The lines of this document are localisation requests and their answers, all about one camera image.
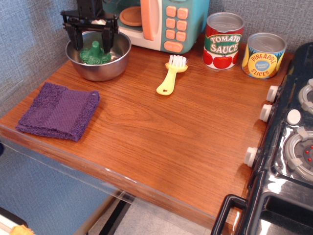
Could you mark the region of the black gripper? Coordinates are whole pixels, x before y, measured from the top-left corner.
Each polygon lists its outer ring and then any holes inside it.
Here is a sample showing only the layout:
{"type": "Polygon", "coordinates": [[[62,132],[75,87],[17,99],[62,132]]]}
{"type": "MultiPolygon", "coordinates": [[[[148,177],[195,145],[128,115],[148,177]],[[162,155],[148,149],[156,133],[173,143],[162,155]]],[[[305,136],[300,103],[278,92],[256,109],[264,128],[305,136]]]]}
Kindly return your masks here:
{"type": "Polygon", "coordinates": [[[119,32],[118,16],[105,12],[102,8],[81,6],[77,10],[62,11],[63,25],[76,50],[83,47],[82,31],[101,31],[103,49],[109,53],[114,44],[115,33],[119,32]]]}

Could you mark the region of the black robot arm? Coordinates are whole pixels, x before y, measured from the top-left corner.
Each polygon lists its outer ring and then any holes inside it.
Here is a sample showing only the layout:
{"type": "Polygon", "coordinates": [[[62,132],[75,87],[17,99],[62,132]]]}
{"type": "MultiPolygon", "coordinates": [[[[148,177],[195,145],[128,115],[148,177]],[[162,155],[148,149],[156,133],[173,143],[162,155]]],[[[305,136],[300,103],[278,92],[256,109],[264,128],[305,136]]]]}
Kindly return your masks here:
{"type": "Polygon", "coordinates": [[[109,53],[114,43],[114,36],[119,32],[118,16],[105,12],[102,0],[78,0],[76,10],[63,10],[63,27],[76,50],[83,48],[83,32],[96,31],[102,35],[105,53],[109,53]]]}

